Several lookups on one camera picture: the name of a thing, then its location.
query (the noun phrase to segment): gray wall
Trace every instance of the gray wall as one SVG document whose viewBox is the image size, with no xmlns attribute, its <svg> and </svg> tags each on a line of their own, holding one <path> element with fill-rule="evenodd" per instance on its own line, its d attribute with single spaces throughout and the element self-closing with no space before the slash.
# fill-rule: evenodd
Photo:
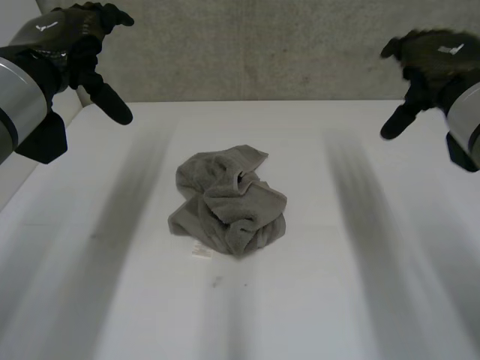
<svg viewBox="0 0 480 360">
<path fill-rule="evenodd" d="M 395 99 L 407 84 L 379 59 L 389 38 L 480 35 L 479 0 L 110 1 L 136 24 L 106 39 L 98 70 L 126 101 Z"/>
</svg>

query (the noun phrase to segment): black glove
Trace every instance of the black glove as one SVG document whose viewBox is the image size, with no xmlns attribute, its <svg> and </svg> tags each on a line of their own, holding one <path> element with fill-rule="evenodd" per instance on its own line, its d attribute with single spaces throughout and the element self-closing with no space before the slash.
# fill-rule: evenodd
<svg viewBox="0 0 480 360">
<path fill-rule="evenodd" d="M 445 115 L 469 87 L 480 83 L 480 40 L 467 33 L 449 30 L 411 31 L 393 38 L 381 56 L 394 56 L 410 81 L 405 103 L 383 125 L 381 136 L 391 140 L 415 120 L 418 113 L 434 107 Z M 451 159 L 469 171 L 477 167 L 451 136 L 447 138 Z"/>
<path fill-rule="evenodd" d="M 91 100 L 110 118 L 119 124 L 132 121 L 131 111 L 117 93 L 95 73 L 97 54 L 102 50 L 105 35 L 117 25 L 132 26 L 134 20 L 113 4 L 104 6 L 91 2 L 83 6 L 75 4 L 68 9 L 56 8 L 47 15 L 26 23 L 10 42 L 9 51 L 16 57 L 23 56 L 25 71 L 34 73 L 40 87 L 62 92 L 68 86 L 83 86 Z M 35 70 L 40 60 L 48 61 L 55 68 L 55 76 L 39 79 Z M 51 90 L 46 94 L 51 107 Z"/>
<path fill-rule="evenodd" d="M 67 151 L 65 124 L 52 105 L 54 95 L 68 86 L 83 86 L 91 100 L 119 124 L 132 121 L 128 106 L 95 67 L 105 35 L 117 25 L 133 24 L 113 4 L 75 4 L 27 22 L 9 46 L 0 48 L 0 57 L 22 68 L 37 83 L 47 104 L 45 119 L 15 148 L 16 153 L 48 164 Z"/>
</svg>

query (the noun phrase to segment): towel tag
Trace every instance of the towel tag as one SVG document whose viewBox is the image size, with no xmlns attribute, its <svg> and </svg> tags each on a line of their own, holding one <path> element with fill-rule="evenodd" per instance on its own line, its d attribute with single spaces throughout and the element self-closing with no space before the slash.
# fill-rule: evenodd
<svg viewBox="0 0 480 360">
<path fill-rule="evenodd" d="M 195 240 L 193 242 L 192 257 L 211 259 L 213 257 L 213 250 L 210 247 L 206 247 L 200 241 Z"/>
</svg>

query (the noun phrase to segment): gray towel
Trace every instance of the gray towel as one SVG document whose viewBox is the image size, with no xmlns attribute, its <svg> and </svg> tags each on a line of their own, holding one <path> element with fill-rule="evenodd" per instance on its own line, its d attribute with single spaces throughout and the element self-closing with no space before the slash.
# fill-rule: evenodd
<svg viewBox="0 0 480 360">
<path fill-rule="evenodd" d="M 254 172 L 268 156 L 242 145 L 188 159 L 176 173 L 187 201 L 170 215 L 170 232 L 237 257 L 283 236 L 287 198 Z"/>
</svg>

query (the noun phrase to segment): white table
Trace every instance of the white table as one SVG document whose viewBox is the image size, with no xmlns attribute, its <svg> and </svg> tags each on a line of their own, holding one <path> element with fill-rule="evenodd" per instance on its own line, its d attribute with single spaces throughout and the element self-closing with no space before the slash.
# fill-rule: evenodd
<svg viewBox="0 0 480 360">
<path fill-rule="evenodd" d="M 381 140 L 397 105 L 135 103 L 127 127 L 85 108 L 0 214 L 0 360 L 476 359 L 479 176 L 438 112 Z M 241 144 L 270 154 L 286 235 L 192 257 L 176 167 Z"/>
</svg>

